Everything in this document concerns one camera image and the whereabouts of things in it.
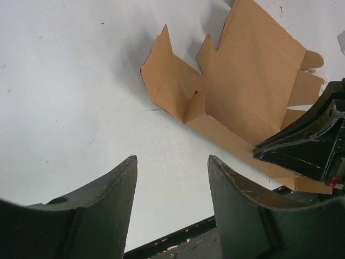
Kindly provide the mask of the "brown cardboard box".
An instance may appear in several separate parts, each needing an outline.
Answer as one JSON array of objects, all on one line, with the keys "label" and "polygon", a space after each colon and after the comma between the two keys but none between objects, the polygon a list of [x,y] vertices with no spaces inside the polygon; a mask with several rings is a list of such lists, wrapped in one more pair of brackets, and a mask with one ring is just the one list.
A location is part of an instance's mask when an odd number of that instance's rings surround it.
[{"label": "brown cardboard box", "polygon": [[141,76],[154,104],[263,174],[301,192],[332,189],[280,166],[254,159],[255,146],[303,115],[322,78],[309,69],[323,57],[305,49],[255,1],[235,1],[217,47],[207,36],[194,70],[172,50],[164,28]]}]

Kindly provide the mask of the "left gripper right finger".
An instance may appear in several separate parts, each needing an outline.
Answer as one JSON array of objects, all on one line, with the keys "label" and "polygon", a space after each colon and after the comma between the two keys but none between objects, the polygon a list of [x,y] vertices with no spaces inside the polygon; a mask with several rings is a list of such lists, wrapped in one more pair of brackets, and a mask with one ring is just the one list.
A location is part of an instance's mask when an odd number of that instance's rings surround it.
[{"label": "left gripper right finger", "polygon": [[208,158],[224,258],[344,258],[344,195],[281,194]]}]

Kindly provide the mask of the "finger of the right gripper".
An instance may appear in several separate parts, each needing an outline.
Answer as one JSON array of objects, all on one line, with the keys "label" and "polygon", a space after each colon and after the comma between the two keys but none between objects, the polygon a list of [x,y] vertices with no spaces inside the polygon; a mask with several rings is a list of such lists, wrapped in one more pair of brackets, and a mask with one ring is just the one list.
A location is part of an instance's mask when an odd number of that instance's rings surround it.
[{"label": "finger of the right gripper", "polygon": [[344,186],[344,80],[331,81],[304,115],[258,144],[253,158]]}]

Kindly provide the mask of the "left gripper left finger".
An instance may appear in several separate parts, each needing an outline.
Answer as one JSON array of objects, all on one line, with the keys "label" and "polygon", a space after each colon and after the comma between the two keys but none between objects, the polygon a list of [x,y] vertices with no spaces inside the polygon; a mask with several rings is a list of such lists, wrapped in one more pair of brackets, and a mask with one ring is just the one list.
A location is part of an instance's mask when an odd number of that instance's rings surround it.
[{"label": "left gripper left finger", "polygon": [[132,155],[46,204],[1,201],[1,258],[123,258],[136,182]]}]

